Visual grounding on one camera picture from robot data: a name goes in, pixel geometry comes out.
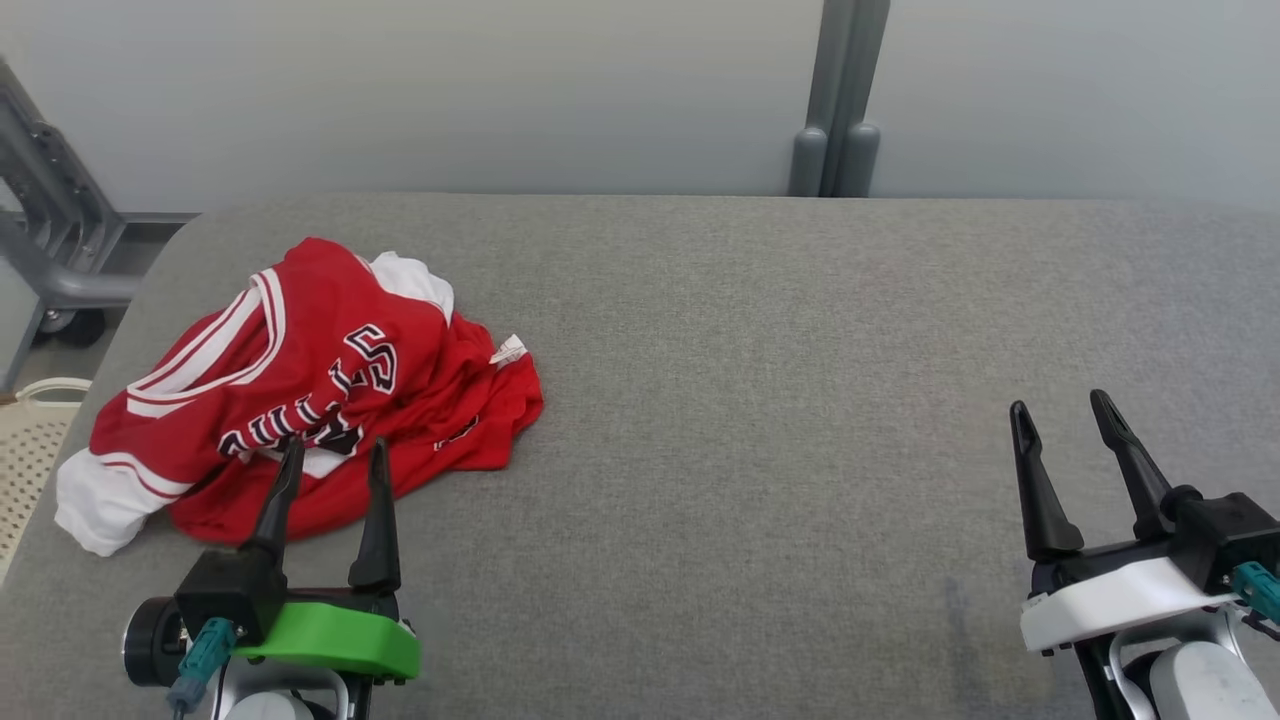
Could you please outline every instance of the white jersey trim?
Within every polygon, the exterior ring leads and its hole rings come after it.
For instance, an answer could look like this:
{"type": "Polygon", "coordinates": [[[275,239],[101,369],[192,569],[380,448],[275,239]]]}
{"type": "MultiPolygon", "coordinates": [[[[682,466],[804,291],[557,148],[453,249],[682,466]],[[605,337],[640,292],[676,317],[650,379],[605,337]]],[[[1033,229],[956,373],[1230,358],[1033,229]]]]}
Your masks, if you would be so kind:
{"type": "Polygon", "coordinates": [[[426,263],[383,252],[370,263],[369,269],[387,292],[435,305],[444,315],[444,324],[453,323],[453,286],[433,275],[426,263]]]}
{"type": "Polygon", "coordinates": [[[187,405],[201,393],[224,384],[246,384],[257,379],[284,345],[285,310],[280,279],[274,269],[252,277],[253,287],[242,292],[216,320],[183,347],[173,360],[125,388],[128,411],[143,418],[163,418],[187,405]],[[252,365],[198,387],[191,387],[230,347],[232,340],[262,307],[268,348],[252,365]]]}

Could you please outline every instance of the laundry basket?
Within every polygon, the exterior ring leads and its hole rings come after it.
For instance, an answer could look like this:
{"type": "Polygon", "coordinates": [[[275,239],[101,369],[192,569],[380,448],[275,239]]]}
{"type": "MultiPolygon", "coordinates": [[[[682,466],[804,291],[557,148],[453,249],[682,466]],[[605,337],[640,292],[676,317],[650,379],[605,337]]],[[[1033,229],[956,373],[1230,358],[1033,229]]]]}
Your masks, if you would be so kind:
{"type": "Polygon", "coordinates": [[[0,396],[0,582],[81,405],[79,400],[36,396],[49,397],[58,391],[82,395],[88,386],[88,380],[77,378],[49,378],[17,395],[0,396]]]}

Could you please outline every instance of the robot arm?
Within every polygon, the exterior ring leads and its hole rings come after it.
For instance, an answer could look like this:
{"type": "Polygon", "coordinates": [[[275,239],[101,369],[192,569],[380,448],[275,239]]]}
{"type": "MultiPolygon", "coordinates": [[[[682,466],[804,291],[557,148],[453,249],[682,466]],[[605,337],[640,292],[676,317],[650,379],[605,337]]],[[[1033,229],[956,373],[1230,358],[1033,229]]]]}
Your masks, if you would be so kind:
{"type": "Polygon", "coordinates": [[[1235,641],[1244,624],[1280,638],[1280,523],[1243,493],[1217,500],[1171,488],[1111,397],[1091,393],[1103,442],[1120,464],[1133,542],[1085,548],[1041,461],[1021,402],[1010,407],[1027,556],[1028,651],[1074,648],[1100,720],[1280,717],[1235,641]],[[1153,641],[1172,646],[1125,661],[1153,641]]]}
{"type": "Polygon", "coordinates": [[[369,469],[369,511],[346,588],[289,588],[282,571],[301,442],[280,462],[253,534],[200,556],[173,597],[146,601],[124,635],[137,685],[170,688],[174,716],[211,705],[211,720],[366,720],[374,685],[403,684],[422,648],[401,618],[399,548],[387,443],[369,469]],[[202,703],[205,689],[211,702],[202,703]],[[325,691],[329,703],[303,700],[325,691]]]}

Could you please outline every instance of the gray metal frame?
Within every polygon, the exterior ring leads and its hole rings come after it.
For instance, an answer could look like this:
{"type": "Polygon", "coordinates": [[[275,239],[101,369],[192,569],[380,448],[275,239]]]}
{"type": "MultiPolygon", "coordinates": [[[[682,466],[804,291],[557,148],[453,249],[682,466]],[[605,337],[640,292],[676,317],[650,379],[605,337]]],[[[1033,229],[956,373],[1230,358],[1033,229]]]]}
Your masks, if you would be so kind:
{"type": "Polygon", "coordinates": [[[864,123],[890,0],[827,0],[787,195],[867,197],[879,128],[864,123]]]}
{"type": "Polygon", "coordinates": [[[37,327],[74,310],[128,305],[141,277],[100,273],[125,220],[36,110],[0,58],[0,179],[20,211],[0,209],[0,260],[29,286],[0,283],[0,391],[13,386],[37,327]]]}

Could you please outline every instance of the red basketball jersey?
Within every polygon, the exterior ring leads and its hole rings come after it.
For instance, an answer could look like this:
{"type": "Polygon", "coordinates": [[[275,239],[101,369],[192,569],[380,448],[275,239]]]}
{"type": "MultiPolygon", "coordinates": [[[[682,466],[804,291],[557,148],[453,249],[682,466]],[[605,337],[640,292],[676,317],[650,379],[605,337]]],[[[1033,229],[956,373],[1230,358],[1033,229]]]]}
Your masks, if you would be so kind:
{"type": "Polygon", "coordinates": [[[397,495],[448,468],[500,468],[541,409],[532,359],[518,338],[504,347],[453,313],[426,265],[307,238],[108,402],[58,471],[55,519],[100,555],[166,505],[193,537],[238,543],[294,434],[308,450],[293,538],[364,514],[378,436],[397,495]]]}

